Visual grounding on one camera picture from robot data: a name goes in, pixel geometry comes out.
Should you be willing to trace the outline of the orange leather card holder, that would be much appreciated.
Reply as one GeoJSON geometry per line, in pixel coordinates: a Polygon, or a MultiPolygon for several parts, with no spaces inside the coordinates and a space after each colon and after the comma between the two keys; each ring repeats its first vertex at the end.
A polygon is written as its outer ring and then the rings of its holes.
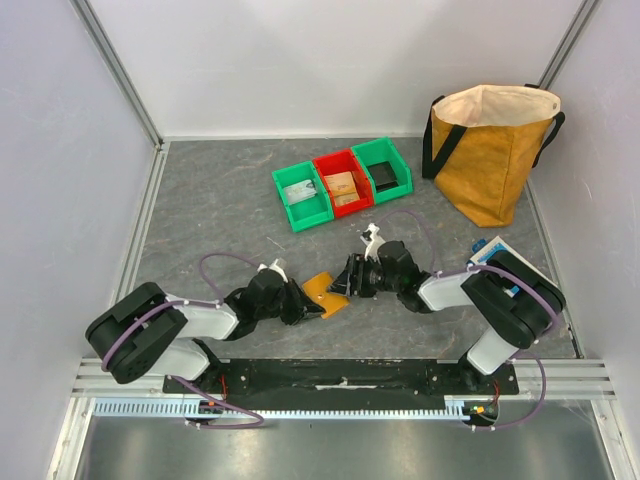
{"type": "Polygon", "coordinates": [[[321,315],[323,319],[328,319],[350,304],[347,297],[329,291],[332,282],[333,277],[328,272],[321,272],[302,285],[305,294],[325,310],[321,315]]]}

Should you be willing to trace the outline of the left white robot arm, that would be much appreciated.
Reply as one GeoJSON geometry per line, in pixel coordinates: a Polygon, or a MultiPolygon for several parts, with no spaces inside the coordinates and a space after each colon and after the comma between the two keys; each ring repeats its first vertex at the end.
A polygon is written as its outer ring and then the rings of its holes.
{"type": "Polygon", "coordinates": [[[94,320],[85,338],[101,359],[102,370],[119,384],[150,371],[178,373],[206,393],[220,380],[206,339],[235,341],[262,320],[278,318],[296,325],[325,313],[280,266],[262,265],[247,286],[214,302],[170,295],[146,282],[94,320]]]}

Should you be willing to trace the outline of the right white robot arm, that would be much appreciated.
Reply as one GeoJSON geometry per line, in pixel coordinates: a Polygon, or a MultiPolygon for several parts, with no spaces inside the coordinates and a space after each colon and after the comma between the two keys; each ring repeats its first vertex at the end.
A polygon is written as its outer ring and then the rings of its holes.
{"type": "Polygon", "coordinates": [[[382,243],[373,256],[350,255],[327,291],[361,298],[392,292],[405,308],[421,314],[475,307],[488,329],[457,371],[460,386],[473,394],[483,392],[499,367],[547,333],[566,306],[556,284],[509,250],[460,270],[429,273],[401,241],[382,243]]]}

